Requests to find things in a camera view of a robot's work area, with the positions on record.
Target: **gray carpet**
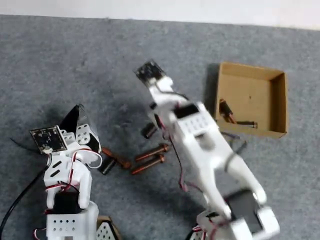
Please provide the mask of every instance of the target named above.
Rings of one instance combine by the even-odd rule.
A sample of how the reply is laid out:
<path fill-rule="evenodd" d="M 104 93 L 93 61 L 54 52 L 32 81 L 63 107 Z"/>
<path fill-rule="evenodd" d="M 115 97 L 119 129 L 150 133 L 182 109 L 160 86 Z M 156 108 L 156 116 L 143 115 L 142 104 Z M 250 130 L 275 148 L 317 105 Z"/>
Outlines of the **gray carpet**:
<path fill-rule="evenodd" d="M 133 70 L 150 58 L 194 101 L 204 99 L 222 61 L 287 72 L 289 133 L 245 136 L 243 157 L 280 223 L 274 239 L 318 239 L 320 32 L 257 26 L 0 16 L 0 218 L 45 165 L 9 138 L 34 147 L 28 130 L 58 124 L 77 103 L 90 109 L 102 144 L 120 154 L 163 142 L 159 133 L 150 141 L 139 134 L 151 96 Z M 135 177 L 119 167 L 107 176 L 92 171 L 91 198 L 125 240 L 182 240 L 203 210 L 197 192 L 179 189 L 174 154 L 166 159 Z M 185 159 L 183 166 L 190 172 Z M 223 174 L 218 186 L 237 188 Z M 45 225 L 45 197 L 39 182 L 12 213 L 4 240 L 31 239 Z"/>

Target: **brown box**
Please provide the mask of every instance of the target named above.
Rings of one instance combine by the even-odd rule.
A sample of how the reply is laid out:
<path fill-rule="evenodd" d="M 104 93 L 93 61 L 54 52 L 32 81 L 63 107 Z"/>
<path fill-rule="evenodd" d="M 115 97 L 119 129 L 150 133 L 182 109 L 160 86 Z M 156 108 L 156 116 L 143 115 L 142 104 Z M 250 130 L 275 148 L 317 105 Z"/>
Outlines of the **brown box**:
<path fill-rule="evenodd" d="M 287 76 L 277 69 L 220 64 L 214 118 L 221 131 L 280 138 L 288 132 Z M 224 99 L 236 121 L 257 122 L 257 129 L 227 122 L 219 111 Z"/>

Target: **white plastic part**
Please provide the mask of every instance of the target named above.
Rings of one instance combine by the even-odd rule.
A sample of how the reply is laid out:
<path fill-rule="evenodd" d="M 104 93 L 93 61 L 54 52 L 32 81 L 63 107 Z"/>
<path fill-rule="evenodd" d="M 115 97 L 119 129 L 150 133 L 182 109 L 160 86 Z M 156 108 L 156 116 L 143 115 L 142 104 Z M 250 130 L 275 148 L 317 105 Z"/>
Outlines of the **white plastic part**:
<path fill-rule="evenodd" d="M 88 207 L 90 201 L 92 176 L 82 162 L 75 161 L 72 163 L 70 157 L 53 155 L 52 164 L 44 174 L 44 184 L 48 187 L 58 184 L 59 181 L 69 183 L 71 166 L 73 168 L 71 185 L 79 185 L 78 203 L 80 208 L 85 209 Z M 60 187 L 47 190 L 46 205 L 49 209 L 53 209 L 55 205 L 55 195 L 60 190 Z"/>
<path fill-rule="evenodd" d="M 163 108 L 159 105 L 154 111 L 163 121 L 173 141 L 180 144 L 187 153 L 193 170 L 197 173 L 198 186 L 203 191 L 210 210 L 228 219 L 231 217 L 230 208 L 220 194 L 215 179 L 215 171 L 224 169 L 227 163 L 227 172 L 237 179 L 242 187 L 250 188 L 257 201 L 264 204 L 267 197 L 258 180 L 242 157 L 234 154 L 205 106 L 201 102 L 196 106 L 198 113 L 181 119 L 178 119 L 172 110 L 168 110 L 168 103 Z"/>
<path fill-rule="evenodd" d="M 90 127 L 88 124 L 80 125 L 76 128 L 75 139 L 80 145 L 85 145 L 90 142 Z"/>
<path fill-rule="evenodd" d="M 265 206 L 257 211 L 263 230 L 253 234 L 254 240 L 266 240 L 280 232 L 280 226 L 272 209 Z"/>
<path fill-rule="evenodd" d="M 111 229 L 110 223 L 103 222 L 96 231 L 96 240 L 116 240 L 116 237 Z"/>
<path fill-rule="evenodd" d="M 46 236 L 48 240 L 96 240 L 99 210 L 94 202 L 78 214 L 48 214 Z"/>
<path fill-rule="evenodd" d="M 229 224 L 233 239 L 235 240 L 253 240 L 250 229 L 244 218 L 233 221 Z"/>

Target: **wire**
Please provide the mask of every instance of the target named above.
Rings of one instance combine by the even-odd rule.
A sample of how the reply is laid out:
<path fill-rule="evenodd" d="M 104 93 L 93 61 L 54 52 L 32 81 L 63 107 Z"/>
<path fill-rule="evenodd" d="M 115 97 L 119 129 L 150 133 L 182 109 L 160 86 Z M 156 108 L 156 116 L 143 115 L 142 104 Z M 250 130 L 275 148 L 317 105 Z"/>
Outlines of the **wire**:
<path fill-rule="evenodd" d="M 24 145 L 22 145 L 21 143 L 17 142 L 16 140 L 14 140 L 12 137 L 10 137 L 10 140 L 12 142 L 14 142 L 18 147 L 22 148 L 22 149 L 25 149 L 27 151 L 30 151 L 30 152 L 33 152 L 35 154 L 40 154 L 40 152 L 38 150 L 35 150 L 35 149 L 32 149 L 32 148 L 29 148 L 29 147 L 26 147 Z"/>
<path fill-rule="evenodd" d="M 65 181 L 60 181 L 60 183 L 68 185 Z M 75 185 L 70 184 L 70 186 L 79 193 L 79 189 Z"/>
<path fill-rule="evenodd" d="M 4 231 L 7 220 L 10 217 L 12 211 L 18 205 L 20 200 L 26 195 L 26 193 L 35 185 L 35 183 L 41 178 L 41 176 L 45 173 L 45 171 L 50 167 L 50 165 L 52 163 L 52 155 L 49 154 L 48 157 L 49 157 L 48 164 L 35 176 L 35 178 L 29 183 L 29 185 L 26 186 L 26 188 L 20 193 L 20 195 L 16 198 L 16 200 L 12 203 L 12 205 L 10 206 L 8 211 L 6 212 L 4 218 L 2 219 L 1 225 L 0 225 L 0 240 L 2 239 L 2 233 Z"/>
<path fill-rule="evenodd" d="M 158 91 L 160 93 L 162 93 L 162 94 L 177 95 L 177 96 L 180 96 L 180 97 L 184 98 L 185 100 L 189 101 L 189 98 L 186 95 L 182 94 L 182 93 L 179 93 L 179 92 L 176 92 L 176 91 L 162 91 L 157 83 L 155 83 L 155 86 L 158 89 Z"/>
<path fill-rule="evenodd" d="M 97 152 L 95 152 L 95 151 L 92 151 L 92 150 L 86 150 L 86 151 L 92 152 L 93 154 L 97 155 L 97 156 L 99 157 L 99 159 L 100 159 L 100 163 L 99 163 L 97 166 L 91 166 L 90 164 L 88 164 L 87 166 L 88 166 L 90 169 L 98 169 L 98 168 L 100 168 L 101 165 L 102 165 L 102 162 L 103 162 L 102 156 L 101 156 L 99 153 L 97 153 Z"/>
<path fill-rule="evenodd" d="M 179 166 L 180 166 L 179 186 L 184 192 L 187 192 L 188 191 L 188 187 L 187 187 L 186 183 L 184 182 L 184 169 L 182 167 L 182 163 L 181 163 L 179 154 L 177 152 L 176 146 L 175 146 L 174 141 L 172 140 L 171 136 L 169 136 L 169 141 L 171 142 L 171 145 L 173 147 L 174 153 L 176 155 L 176 158 L 178 159 Z"/>
<path fill-rule="evenodd" d="M 47 229 L 46 227 L 44 227 L 44 228 L 35 228 L 35 229 L 33 230 L 33 233 L 32 233 L 33 239 L 35 239 L 35 240 L 40 240 L 40 238 L 38 238 L 38 236 L 37 236 L 37 231 L 38 231 L 38 230 L 46 230 L 46 229 Z"/>

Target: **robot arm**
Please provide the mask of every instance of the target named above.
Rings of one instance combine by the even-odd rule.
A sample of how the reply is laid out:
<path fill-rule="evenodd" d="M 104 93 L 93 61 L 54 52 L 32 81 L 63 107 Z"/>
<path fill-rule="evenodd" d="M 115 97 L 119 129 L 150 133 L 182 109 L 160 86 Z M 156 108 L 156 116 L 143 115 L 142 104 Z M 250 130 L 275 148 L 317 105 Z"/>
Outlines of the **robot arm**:
<path fill-rule="evenodd" d="M 60 125 L 63 130 L 54 126 L 30 131 L 40 151 L 49 154 L 43 178 L 48 240 L 97 239 L 99 210 L 90 201 L 92 175 L 88 168 L 101 165 L 101 145 L 95 131 L 83 120 L 88 118 L 83 106 L 77 105 Z"/>
<path fill-rule="evenodd" d="M 226 202 L 219 192 L 215 179 L 217 169 L 225 169 L 238 180 L 243 189 L 249 190 L 249 195 L 259 206 L 266 203 L 267 196 L 242 157 L 233 152 L 222 136 L 204 104 L 192 103 L 183 95 L 175 93 L 171 88 L 173 81 L 154 61 L 145 63 L 135 73 L 148 87 L 155 102 L 153 105 L 156 105 L 149 116 L 162 130 L 167 131 L 172 143 L 183 147 L 197 175 L 198 186 L 208 204 L 208 212 L 198 216 L 197 219 L 202 229 L 208 233 L 214 230 L 207 215 L 215 211 L 219 214 L 219 218 L 231 222 L 228 227 L 233 233 L 233 239 L 240 240 L 241 236 L 246 236 L 238 228 L 247 229 L 251 238 L 254 237 L 255 240 L 267 239 L 278 233 L 279 225 L 271 209 L 254 209 L 257 216 L 264 216 L 259 219 L 260 225 L 264 227 L 259 231 L 259 235 L 254 235 L 249 227 L 244 228 L 247 223 L 243 218 L 236 224 L 237 207 L 234 208 L 234 204 Z M 234 202 L 239 202 L 243 196 L 238 194 L 234 197 L 236 199 Z"/>

